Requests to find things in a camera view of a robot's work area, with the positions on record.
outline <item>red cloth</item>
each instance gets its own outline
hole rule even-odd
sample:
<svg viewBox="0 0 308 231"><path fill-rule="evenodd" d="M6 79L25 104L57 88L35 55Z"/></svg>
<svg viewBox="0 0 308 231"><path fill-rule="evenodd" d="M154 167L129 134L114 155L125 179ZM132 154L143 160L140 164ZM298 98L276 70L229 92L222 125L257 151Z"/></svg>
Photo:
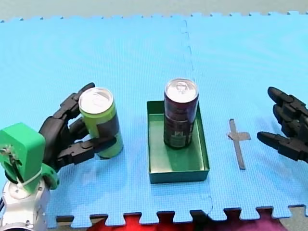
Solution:
<svg viewBox="0 0 308 231"><path fill-rule="evenodd" d="M268 211L260 211L261 219L240 221L238 212L228 213L228 220L223 222L210 221L204 231L287 231L277 219L271 218ZM193 223L173 224L173 214L159 216L157 225L140 225L139 215L124 216L126 225L123 227L108 227L101 221L88 231L194 231Z"/></svg>
<svg viewBox="0 0 308 231"><path fill-rule="evenodd" d="M123 227L108 227L105 222L101 221L89 228L88 231L193 231L194 224L172 224L173 215L164 215L160 218L157 225L141 225L139 224L140 216L131 215L124 216L126 225Z"/></svg>

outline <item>metal robot arm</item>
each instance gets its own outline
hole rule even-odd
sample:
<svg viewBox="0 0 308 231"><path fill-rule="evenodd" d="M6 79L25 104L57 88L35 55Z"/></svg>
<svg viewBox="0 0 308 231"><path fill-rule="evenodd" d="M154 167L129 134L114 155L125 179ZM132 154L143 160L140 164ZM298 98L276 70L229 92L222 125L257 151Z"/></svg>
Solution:
<svg viewBox="0 0 308 231"><path fill-rule="evenodd" d="M5 208L0 231L46 231L49 190L60 183L57 172L93 158L116 142L115 138L76 142L88 134L85 124L80 118L68 126L80 114L80 95L92 87L90 83L72 93L39 132L23 123L0 130L0 163L8 178L0 201Z"/></svg>

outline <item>green box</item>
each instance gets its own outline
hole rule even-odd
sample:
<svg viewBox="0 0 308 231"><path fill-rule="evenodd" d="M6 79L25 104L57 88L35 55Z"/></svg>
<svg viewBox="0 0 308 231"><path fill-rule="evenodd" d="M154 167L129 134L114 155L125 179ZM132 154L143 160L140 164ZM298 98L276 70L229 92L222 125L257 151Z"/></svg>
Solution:
<svg viewBox="0 0 308 231"><path fill-rule="evenodd" d="M164 101L147 102L149 172L151 183L205 180L209 164L198 105L192 143L175 150L164 143Z"/></svg>

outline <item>green robot part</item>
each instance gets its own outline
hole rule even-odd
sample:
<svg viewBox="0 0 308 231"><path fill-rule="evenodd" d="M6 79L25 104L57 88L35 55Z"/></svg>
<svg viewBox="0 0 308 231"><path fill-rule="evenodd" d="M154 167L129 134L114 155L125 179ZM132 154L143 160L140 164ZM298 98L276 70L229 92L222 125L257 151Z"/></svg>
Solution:
<svg viewBox="0 0 308 231"><path fill-rule="evenodd" d="M0 162L11 180L33 193L42 177L51 189L59 180L56 172L43 163L45 138L23 123L0 130Z"/></svg>

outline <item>table surface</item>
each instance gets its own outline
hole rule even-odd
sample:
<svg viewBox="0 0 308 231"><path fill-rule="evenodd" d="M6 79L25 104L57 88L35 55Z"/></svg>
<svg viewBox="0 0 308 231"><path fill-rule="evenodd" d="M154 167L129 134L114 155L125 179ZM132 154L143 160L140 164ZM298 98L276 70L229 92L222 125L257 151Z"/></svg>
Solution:
<svg viewBox="0 0 308 231"><path fill-rule="evenodd" d="M239 12L243 15L249 12L267 12L299 11L308 12L308 1L306 0L0 0L0 21L8 22L15 17L29 19L33 16L49 18L53 15L69 17L79 15L89 17L99 15L110 17L112 15L131 16L151 14L171 15L191 13L202 13L209 15L212 12L219 12L228 15L230 12ZM302 231L308 227L308 219L304 217L303 208L291 208L292 218L282 219L284 226L290 231ZM68 230L67 226L59 230Z"/></svg>

